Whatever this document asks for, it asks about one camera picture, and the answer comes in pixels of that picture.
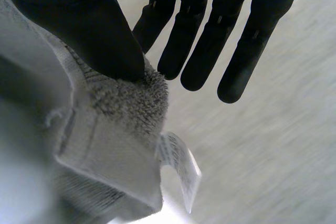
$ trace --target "gray towel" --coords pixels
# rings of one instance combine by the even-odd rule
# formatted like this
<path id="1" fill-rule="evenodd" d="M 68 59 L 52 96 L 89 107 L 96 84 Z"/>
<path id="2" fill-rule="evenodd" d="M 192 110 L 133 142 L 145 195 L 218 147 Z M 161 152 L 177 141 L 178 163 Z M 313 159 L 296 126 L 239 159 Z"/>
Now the gray towel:
<path id="1" fill-rule="evenodd" d="M 159 211 L 160 164 L 154 152 L 167 111 L 163 77 L 146 61 L 142 81 L 107 78 L 24 18 L 10 0 L 0 3 L 15 22 L 43 37 L 71 83 L 70 105 L 55 137 L 57 162 L 52 170 L 63 200 L 83 212 L 85 223 L 102 216 L 139 219 Z M 80 215 L 73 223 L 84 223 Z"/>

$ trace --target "gloved hand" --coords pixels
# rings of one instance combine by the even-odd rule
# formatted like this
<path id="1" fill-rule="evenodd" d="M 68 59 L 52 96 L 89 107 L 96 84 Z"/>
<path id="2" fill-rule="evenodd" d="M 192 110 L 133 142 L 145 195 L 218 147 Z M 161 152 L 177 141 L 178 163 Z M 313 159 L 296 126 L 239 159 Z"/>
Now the gloved hand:
<path id="1" fill-rule="evenodd" d="M 143 79 L 143 53 L 117 0 L 12 1 L 27 18 L 70 46 L 93 70 L 114 79 Z"/>
<path id="2" fill-rule="evenodd" d="M 236 24 L 243 1 L 213 0 L 210 18 L 181 75 L 186 89 L 196 91 L 205 83 Z M 241 97 L 277 22 L 293 1 L 252 0 L 247 24 L 217 89 L 223 102 L 233 103 Z M 157 67 L 166 79 L 175 79 L 182 70 L 206 4 L 207 0 L 181 0 L 180 11 Z M 133 34 L 145 53 L 171 18 L 174 7 L 175 0 L 149 0 L 143 8 Z"/>

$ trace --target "fingertip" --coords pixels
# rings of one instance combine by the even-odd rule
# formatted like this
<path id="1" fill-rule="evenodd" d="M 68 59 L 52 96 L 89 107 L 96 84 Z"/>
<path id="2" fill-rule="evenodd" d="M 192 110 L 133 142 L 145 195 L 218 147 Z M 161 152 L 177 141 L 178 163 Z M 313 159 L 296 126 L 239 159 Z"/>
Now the fingertip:
<path id="1" fill-rule="evenodd" d="M 162 61 L 159 61 L 159 64 L 157 65 L 157 71 L 162 74 L 167 81 L 176 79 L 180 73 L 179 71 L 174 71 L 172 68 L 170 68 L 169 64 L 165 64 Z"/>
<path id="2" fill-rule="evenodd" d="M 220 83 L 217 88 L 217 96 L 222 102 L 232 104 L 242 97 L 242 93 L 233 87 L 229 88 Z"/>
<path id="3" fill-rule="evenodd" d="M 186 69 L 184 69 L 180 79 L 182 86 L 188 91 L 197 91 L 201 89 L 204 83 L 197 82 L 194 78 L 193 74 L 188 73 Z"/>

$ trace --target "floor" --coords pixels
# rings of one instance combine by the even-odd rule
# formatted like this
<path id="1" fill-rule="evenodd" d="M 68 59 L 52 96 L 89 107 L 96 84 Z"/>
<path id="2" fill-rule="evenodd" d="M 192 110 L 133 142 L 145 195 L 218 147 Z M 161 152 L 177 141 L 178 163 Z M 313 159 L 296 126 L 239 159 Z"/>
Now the floor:
<path id="1" fill-rule="evenodd" d="M 132 28 L 148 0 L 118 1 Z M 165 128 L 187 143 L 203 173 L 192 218 L 201 224 L 335 223 L 336 0 L 295 0 L 243 97 L 223 104 L 216 89 L 250 1 L 205 86 L 189 92 L 179 79 L 169 83 Z M 147 54 L 154 66 L 173 22 Z M 163 184 L 182 206 L 177 176 L 165 170 Z"/>

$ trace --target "care label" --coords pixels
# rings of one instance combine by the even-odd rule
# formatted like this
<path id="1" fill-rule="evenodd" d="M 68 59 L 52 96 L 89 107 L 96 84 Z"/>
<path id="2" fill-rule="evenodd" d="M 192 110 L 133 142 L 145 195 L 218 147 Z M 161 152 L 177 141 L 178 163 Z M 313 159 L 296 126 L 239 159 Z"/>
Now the care label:
<path id="1" fill-rule="evenodd" d="M 190 214 L 202 177 L 193 154 L 178 136 L 167 132 L 158 140 L 156 156 L 161 167 L 170 165 L 176 170 L 181 181 L 184 206 Z"/>

